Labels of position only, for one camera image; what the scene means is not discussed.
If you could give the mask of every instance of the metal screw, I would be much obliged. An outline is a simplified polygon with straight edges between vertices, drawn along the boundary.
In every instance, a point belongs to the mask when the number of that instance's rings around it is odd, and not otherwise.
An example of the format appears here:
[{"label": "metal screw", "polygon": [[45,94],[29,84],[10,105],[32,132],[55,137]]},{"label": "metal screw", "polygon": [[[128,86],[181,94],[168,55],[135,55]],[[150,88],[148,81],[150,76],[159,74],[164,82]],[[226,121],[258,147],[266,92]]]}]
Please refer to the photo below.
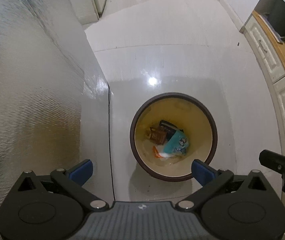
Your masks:
[{"label": "metal screw", "polygon": [[183,201],[180,201],[178,203],[178,206],[180,206],[181,208],[183,209],[189,209],[189,208],[192,208],[195,204],[189,200],[183,200]]},{"label": "metal screw", "polygon": [[94,200],[90,202],[90,205],[93,208],[99,209],[99,208],[103,208],[104,206],[106,206],[106,202],[104,202],[103,200]]}]

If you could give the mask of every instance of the gray ribbed panel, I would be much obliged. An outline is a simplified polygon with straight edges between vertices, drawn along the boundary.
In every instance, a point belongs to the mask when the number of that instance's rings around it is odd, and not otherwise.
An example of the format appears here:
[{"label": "gray ribbed panel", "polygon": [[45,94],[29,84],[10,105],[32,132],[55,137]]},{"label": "gray ribbed panel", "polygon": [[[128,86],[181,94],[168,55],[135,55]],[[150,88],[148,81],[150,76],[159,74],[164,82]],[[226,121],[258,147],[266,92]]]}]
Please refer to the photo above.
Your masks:
[{"label": "gray ribbed panel", "polygon": [[176,211],[170,202],[116,202],[106,212],[89,216],[70,240],[214,240],[191,213]]}]

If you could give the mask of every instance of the blue gripper pad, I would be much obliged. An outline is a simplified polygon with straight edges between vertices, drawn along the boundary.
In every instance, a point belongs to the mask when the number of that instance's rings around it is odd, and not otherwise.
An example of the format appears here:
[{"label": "blue gripper pad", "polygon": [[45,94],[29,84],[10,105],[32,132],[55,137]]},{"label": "blue gripper pad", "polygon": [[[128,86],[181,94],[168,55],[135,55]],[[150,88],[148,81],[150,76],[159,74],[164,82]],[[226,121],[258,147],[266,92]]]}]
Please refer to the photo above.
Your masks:
[{"label": "blue gripper pad", "polygon": [[66,176],[73,182],[76,182],[79,186],[82,186],[88,179],[90,179],[92,173],[92,161],[87,159],[66,171]]},{"label": "blue gripper pad", "polygon": [[209,167],[201,160],[194,160],[192,162],[191,173],[201,186],[208,184],[218,176],[218,172],[215,169]]}]

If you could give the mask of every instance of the drawer handle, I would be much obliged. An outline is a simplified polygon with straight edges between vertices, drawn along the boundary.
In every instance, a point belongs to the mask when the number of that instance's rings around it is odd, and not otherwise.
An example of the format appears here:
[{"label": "drawer handle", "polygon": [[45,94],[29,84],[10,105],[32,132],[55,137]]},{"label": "drawer handle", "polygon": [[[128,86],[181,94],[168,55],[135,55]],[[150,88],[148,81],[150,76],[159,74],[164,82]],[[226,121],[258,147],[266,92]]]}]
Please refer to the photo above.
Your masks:
[{"label": "drawer handle", "polygon": [[260,44],[260,46],[262,47],[262,49],[264,50],[264,52],[268,53],[268,50],[266,50],[266,49],[263,47],[261,40],[259,40],[259,44]]}]

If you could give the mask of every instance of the round trash bin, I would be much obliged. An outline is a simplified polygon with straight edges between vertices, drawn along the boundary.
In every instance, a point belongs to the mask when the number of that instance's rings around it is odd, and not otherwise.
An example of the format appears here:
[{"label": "round trash bin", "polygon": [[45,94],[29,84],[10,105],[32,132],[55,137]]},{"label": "round trash bin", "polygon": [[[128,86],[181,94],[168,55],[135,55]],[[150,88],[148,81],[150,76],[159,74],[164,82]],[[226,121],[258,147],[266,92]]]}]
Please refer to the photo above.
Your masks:
[{"label": "round trash bin", "polygon": [[[185,156],[155,158],[155,144],[146,138],[146,130],[166,120],[188,138]],[[139,165],[151,176],[165,181],[192,178],[191,164],[199,159],[209,164],[217,148],[217,128],[208,109],[195,98],[180,93],[165,93],[144,103],[130,128],[130,144]]]}]

